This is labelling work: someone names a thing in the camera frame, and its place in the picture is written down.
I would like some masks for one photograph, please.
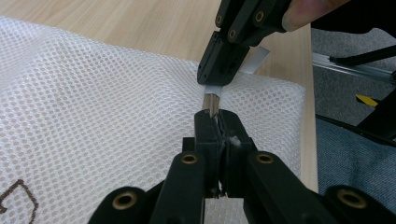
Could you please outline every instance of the brown stitching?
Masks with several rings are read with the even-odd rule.
[[[38,203],[37,200],[35,199],[35,197],[33,196],[32,192],[29,190],[29,188],[23,183],[23,180],[19,179],[17,180],[17,182],[15,182],[13,185],[11,185],[11,187],[9,187],[6,192],[4,192],[2,195],[0,195],[0,214],[3,214],[7,211],[7,208],[5,208],[2,205],[3,200],[9,195],[11,194],[14,189],[16,189],[18,186],[21,186],[24,191],[26,192],[27,196],[29,197],[29,199],[32,201],[33,203],[33,211],[32,211],[32,216],[30,218],[29,224],[32,224],[35,221],[35,211],[38,208]]]

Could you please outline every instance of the light wood surface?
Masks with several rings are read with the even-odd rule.
[[[110,45],[199,62],[220,0],[0,0],[0,15],[55,26]],[[318,189],[310,28],[264,38],[258,74],[306,87],[302,180]]]

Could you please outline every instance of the human hand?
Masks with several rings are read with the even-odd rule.
[[[335,10],[349,0],[291,0],[283,15],[282,26],[287,31],[297,30]]]

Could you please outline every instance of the white mesh fabric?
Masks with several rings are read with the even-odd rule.
[[[0,223],[86,223],[112,190],[163,180],[202,106],[196,68],[0,17]],[[220,107],[299,175],[303,104],[298,85],[238,76]],[[246,223],[241,201],[207,201],[206,223]]]

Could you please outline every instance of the metal strip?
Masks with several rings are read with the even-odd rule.
[[[395,84],[396,80],[392,72],[370,67],[367,65],[346,66],[330,62],[330,57],[318,53],[312,53],[314,66],[327,68],[333,71],[345,73],[356,77],[366,77],[377,81]]]

